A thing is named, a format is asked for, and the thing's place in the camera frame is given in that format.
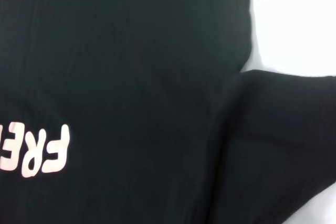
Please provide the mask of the black t-shirt with FREE print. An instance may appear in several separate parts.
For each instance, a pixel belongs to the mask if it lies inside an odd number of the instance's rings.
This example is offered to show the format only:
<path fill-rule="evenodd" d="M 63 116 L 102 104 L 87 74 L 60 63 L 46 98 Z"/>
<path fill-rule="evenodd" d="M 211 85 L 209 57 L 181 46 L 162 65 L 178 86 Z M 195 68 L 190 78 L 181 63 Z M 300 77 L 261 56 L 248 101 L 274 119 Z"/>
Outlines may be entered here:
<path fill-rule="evenodd" d="M 0 224 L 282 224 L 336 183 L 336 77 L 243 71 L 250 0 L 0 0 Z"/>

